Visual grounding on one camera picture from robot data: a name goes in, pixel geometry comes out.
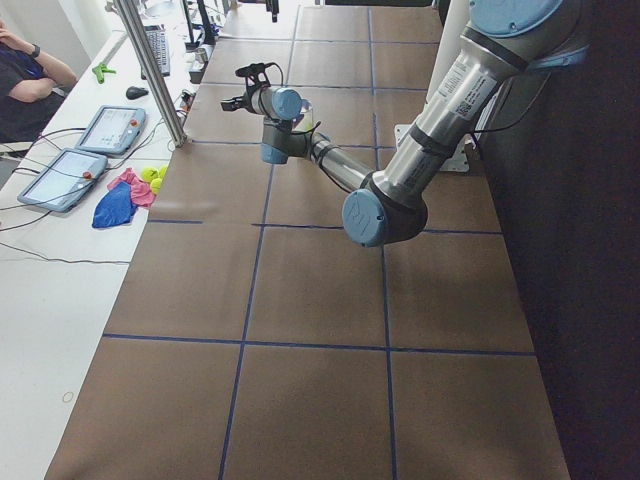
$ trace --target black computer mouse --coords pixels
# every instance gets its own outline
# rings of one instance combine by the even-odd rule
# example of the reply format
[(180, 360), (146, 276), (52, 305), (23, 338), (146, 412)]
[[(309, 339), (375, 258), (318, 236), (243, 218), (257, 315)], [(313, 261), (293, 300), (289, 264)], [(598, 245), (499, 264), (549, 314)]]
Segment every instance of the black computer mouse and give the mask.
[(149, 90), (144, 87), (129, 87), (127, 88), (127, 98), (129, 100), (135, 100), (136, 98), (144, 97)]

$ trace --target robotic arm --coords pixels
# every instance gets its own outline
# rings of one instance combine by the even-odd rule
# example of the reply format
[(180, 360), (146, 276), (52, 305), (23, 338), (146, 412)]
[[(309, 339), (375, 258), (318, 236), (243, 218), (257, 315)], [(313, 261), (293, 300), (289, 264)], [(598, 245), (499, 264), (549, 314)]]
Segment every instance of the robotic arm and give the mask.
[(295, 131), (302, 99), (275, 87), (252, 64), (243, 96), (222, 102), (225, 111), (244, 108), (264, 116), (262, 159), (284, 164), (289, 156), (313, 161), (351, 192), (342, 207), (349, 237), (365, 247), (415, 237), (426, 225), (422, 192), (500, 85), (526, 70), (579, 63), (588, 47), (588, 0), (470, 0), (470, 21), (461, 52), (436, 94), (414, 120), (389, 166), (381, 171), (352, 158), (317, 132)]

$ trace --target blue cloth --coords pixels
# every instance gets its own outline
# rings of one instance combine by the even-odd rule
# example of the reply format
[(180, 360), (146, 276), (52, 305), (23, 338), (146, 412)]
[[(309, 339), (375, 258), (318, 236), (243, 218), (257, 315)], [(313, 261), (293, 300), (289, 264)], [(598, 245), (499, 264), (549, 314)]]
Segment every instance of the blue cloth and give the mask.
[(138, 206), (131, 201), (131, 185), (120, 182), (96, 206), (93, 228), (107, 228), (129, 223)]

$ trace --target person's hand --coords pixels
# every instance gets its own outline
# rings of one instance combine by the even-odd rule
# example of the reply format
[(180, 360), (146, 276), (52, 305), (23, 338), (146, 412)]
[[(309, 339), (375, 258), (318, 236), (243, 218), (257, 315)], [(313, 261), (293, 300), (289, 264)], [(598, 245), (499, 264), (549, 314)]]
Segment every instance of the person's hand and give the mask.
[(0, 43), (4, 43), (7, 47), (20, 50), (28, 55), (33, 53), (33, 45), (7, 30), (2, 20), (0, 20)]

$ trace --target white table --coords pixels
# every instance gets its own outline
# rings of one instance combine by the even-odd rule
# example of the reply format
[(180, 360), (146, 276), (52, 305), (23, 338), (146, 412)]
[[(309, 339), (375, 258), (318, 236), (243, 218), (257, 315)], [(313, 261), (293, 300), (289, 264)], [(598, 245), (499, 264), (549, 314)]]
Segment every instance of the white table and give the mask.
[[(85, 127), (101, 105), (144, 108), (147, 122), (139, 139), (160, 121), (151, 94), (132, 101), (125, 97), (127, 87), (146, 86), (128, 39), (108, 62), (116, 74), (105, 74), (100, 85), (91, 72), (121, 34), (111, 36), (45, 133)], [(166, 83), (172, 98), (179, 98), (183, 89), (194, 91), (195, 86), (189, 83), (190, 59), (180, 39), (170, 38), (172, 65)], [(72, 147), (79, 136), (64, 133), (50, 138), (59, 147)], [(129, 225), (96, 230), (91, 227), (95, 206), (107, 193), (107, 183), (127, 167), (139, 174), (146, 166), (166, 165), (172, 149), (169, 132), (160, 125), (149, 146), (108, 172), (70, 212), (52, 213), (33, 225), (0, 232), (0, 242), (49, 258), (129, 261), (147, 210), (139, 208)], [(57, 152), (53, 145), (40, 142), (21, 166), (40, 170), (36, 162), (48, 164)], [(0, 190), (0, 208), (17, 205), (16, 196), (32, 179), (30, 174), (12, 175)], [(29, 222), (43, 213), (37, 207), (0, 211), (0, 228)], [(126, 271), (126, 264), (46, 262), (0, 245), (0, 478), (44, 477)]]

